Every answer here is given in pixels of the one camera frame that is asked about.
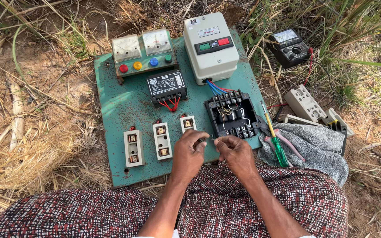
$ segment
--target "patterned skirt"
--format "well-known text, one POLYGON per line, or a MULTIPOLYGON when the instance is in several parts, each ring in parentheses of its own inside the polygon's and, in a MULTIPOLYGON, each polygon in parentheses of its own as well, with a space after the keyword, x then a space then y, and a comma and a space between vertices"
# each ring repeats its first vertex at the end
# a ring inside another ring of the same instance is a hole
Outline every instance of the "patterned skirt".
MULTIPOLYGON (((316 237, 347 237, 347 200, 315 170, 257 165, 267 187, 316 237)), ((0 214, 0 237, 133 237, 157 200, 132 188, 56 190, 23 198, 0 214)), ((177 221, 181 237, 270 237, 254 201, 227 168, 203 166, 177 221)))

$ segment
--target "white starter enclosure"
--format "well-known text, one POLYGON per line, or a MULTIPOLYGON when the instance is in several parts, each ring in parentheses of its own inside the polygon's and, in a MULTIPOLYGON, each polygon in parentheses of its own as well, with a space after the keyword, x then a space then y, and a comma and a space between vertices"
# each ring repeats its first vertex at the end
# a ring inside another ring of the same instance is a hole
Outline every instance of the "white starter enclosure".
POLYGON ((186 19, 183 38, 198 85, 204 85, 204 79, 230 78, 236 70, 239 54, 223 14, 186 19))

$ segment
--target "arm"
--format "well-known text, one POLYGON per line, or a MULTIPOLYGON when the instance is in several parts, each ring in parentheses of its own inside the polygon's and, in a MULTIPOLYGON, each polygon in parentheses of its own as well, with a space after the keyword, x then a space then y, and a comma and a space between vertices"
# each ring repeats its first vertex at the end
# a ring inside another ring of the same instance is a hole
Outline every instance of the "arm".
POLYGON ((299 238, 309 235, 283 208, 268 190, 255 167, 251 146, 235 136, 223 136, 214 141, 220 152, 219 160, 241 181, 257 205, 272 238, 299 238))
POLYGON ((172 237, 186 187, 191 179, 198 174, 204 162, 204 149, 207 143, 202 142, 194 147, 194 142, 199 138, 208 137, 206 132, 189 129, 174 145, 172 173, 160 200, 142 226, 138 236, 172 237))

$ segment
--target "person's left hand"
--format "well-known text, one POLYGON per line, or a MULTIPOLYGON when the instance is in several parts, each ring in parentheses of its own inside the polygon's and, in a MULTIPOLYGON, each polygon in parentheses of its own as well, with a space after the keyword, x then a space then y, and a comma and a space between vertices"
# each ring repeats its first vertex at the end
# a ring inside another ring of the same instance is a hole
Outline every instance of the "person's left hand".
POLYGON ((173 180, 185 186, 198 174, 204 162, 204 150, 207 143, 195 143, 199 138, 208 138, 204 131, 188 129, 174 145, 173 168, 170 175, 173 180))

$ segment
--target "cloth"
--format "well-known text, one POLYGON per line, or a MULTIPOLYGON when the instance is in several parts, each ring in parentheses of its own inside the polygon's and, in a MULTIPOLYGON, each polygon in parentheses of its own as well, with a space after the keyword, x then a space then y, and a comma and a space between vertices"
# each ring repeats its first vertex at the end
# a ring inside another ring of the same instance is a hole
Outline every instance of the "cloth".
MULTIPOLYGON (((136 237, 133 237, 133 238, 155 238, 155 237, 150 237, 150 236, 136 236, 136 237)), ((177 230, 174 230, 173 231, 173 235, 172 235, 172 238, 179 238, 179 232, 177 232, 177 230)), ((314 236, 312 235, 306 235, 306 236, 303 236, 303 237, 299 237, 299 238, 315 238, 314 236)))
MULTIPOLYGON (((319 171, 258 165, 265 184, 316 237, 347 237, 347 200, 319 171)), ((0 214, 0 237, 133 237, 156 199, 132 188, 56 190, 13 203, 0 214)), ((270 237, 243 185, 225 162, 203 166, 189 183, 177 223, 180 237, 270 237)))
MULTIPOLYGON (((340 154, 336 153, 342 148, 344 135, 327 127, 313 125, 274 123, 273 128, 278 129, 304 157, 305 162, 294 155, 285 143, 280 142, 292 165, 320 170, 333 178, 341 187, 345 184, 348 164, 340 154)), ((259 139, 263 146, 258 149, 258 158, 268 165, 280 166, 276 154, 270 145, 264 142, 264 138, 264 133, 261 133, 259 139)))

